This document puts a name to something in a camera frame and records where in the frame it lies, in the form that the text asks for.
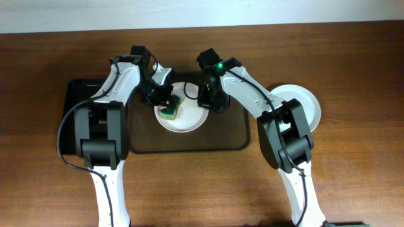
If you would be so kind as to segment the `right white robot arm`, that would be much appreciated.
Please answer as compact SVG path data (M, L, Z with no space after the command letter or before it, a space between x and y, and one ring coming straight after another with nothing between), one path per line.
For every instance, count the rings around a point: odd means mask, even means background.
M237 100L257 121L259 147L266 162L282 178L295 226L326 226L312 181L314 139L302 104L271 94L235 58L199 55L204 84L198 105L225 110Z

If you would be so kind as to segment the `pink plate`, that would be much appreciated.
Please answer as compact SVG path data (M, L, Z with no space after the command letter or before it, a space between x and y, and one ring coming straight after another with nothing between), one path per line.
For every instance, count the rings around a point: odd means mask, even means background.
M209 110L199 107L196 100L189 99L184 94L185 82L173 83L173 95L183 99L179 105L177 115L174 120L163 119L159 116L162 107L154 107L155 117L158 123L172 132L185 133L191 132L200 127L208 117Z

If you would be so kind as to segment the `green yellow sponge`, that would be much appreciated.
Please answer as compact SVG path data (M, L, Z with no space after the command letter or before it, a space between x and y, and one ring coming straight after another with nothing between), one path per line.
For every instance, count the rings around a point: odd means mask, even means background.
M158 116L165 120L174 120L183 101L184 99L182 97L172 95L169 99L168 106L158 111Z

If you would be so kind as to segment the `light blue plate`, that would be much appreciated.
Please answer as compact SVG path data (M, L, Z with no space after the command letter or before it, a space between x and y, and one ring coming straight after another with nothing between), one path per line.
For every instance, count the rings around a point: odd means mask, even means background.
M313 132L321 120L321 107L317 98L306 88L295 84L284 84L274 88L271 93L290 101L296 99L303 106L310 131Z

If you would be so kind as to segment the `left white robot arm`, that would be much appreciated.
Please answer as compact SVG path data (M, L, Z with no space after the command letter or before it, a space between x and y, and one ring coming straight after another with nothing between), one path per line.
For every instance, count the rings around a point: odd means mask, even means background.
M147 105L171 102L173 70L150 54L118 55L110 59L110 73L101 88L74 109L76 154L83 158L95 187L99 226L130 226L126 209L123 169L129 154L126 106L139 89Z

